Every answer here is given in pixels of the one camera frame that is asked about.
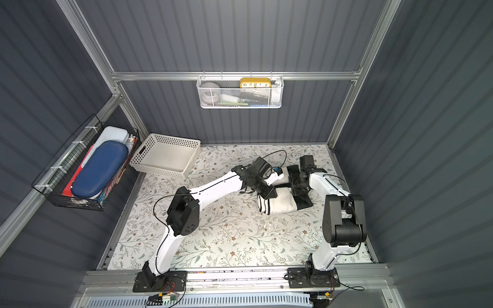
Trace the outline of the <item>black white checkered pillowcase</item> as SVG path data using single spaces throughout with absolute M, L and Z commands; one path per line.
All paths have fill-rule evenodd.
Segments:
M 311 208 L 313 202 L 308 195 L 297 196 L 292 193 L 291 186 L 294 184 L 294 180 L 292 180 L 291 177 L 299 179 L 299 167 L 297 165 L 292 165 L 281 169 L 283 177 L 273 183 L 277 197 L 265 200 L 257 195 L 259 212 L 266 215 L 275 215 Z

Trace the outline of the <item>white perforated plastic basket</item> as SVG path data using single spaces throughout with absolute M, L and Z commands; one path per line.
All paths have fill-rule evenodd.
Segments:
M 200 153 L 196 139 L 151 133 L 130 160 L 138 172 L 185 180 Z

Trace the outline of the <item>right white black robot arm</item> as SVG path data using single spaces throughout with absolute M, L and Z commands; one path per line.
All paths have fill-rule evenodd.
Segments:
M 339 187 L 323 168 L 315 165 L 311 155 L 299 159 L 298 166 L 288 167 L 291 193 L 301 209 L 313 205 L 309 192 L 323 198 L 322 233 L 324 241 L 306 261 L 305 277 L 335 278 L 335 265 L 350 248 L 359 247 L 367 238 L 363 198 Z

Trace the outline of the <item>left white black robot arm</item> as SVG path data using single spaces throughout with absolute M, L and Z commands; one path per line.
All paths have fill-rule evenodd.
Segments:
M 163 280 L 171 268 L 171 262 L 183 239 L 199 226 L 200 213 L 208 205 L 227 196 L 249 188 L 265 200 L 277 197 L 273 183 L 284 177 L 281 167 L 273 167 L 262 157 L 246 166 L 238 165 L 224 176 L 208 184 L 187 189 L 180 187 L 172 195 L 172 202 L 163 223 L 167 232 L 155 255 L 146 261 L 140 273 L 149 287 Z

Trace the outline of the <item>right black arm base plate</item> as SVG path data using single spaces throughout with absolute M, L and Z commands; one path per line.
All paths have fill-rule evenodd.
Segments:
M 288 268 L 284 279 L 291 289 L 322 287 L 325 289 L 340 287 L 336 269 L 330 271 L 312 271 L 304 268 Z

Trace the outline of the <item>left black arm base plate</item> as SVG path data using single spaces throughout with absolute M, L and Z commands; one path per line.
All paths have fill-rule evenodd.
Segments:
M 164 293 L 165 291 L 183 292 L 188 272 L 171 271 L 160 276 L 139 272 L 134 280 L 133 293 Z

